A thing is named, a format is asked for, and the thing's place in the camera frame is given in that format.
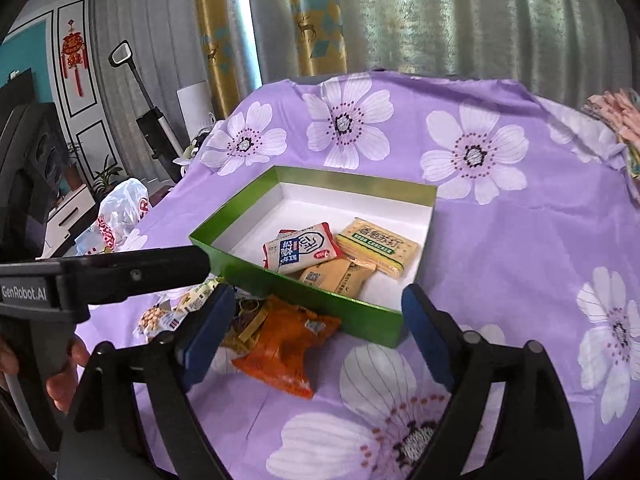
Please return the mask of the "person's left hand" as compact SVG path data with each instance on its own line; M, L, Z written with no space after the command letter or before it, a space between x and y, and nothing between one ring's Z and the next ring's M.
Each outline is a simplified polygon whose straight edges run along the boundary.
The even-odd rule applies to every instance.
M1 389L8 391L6 376L16 375L20 370L17 357L9 346L1 341ZM78 367L88 364L90 353L85 343L77 336L73 336L67 348L67 363L62 370L51 376L46 383L46 390L55 407L67 413L72 404L78 385Z

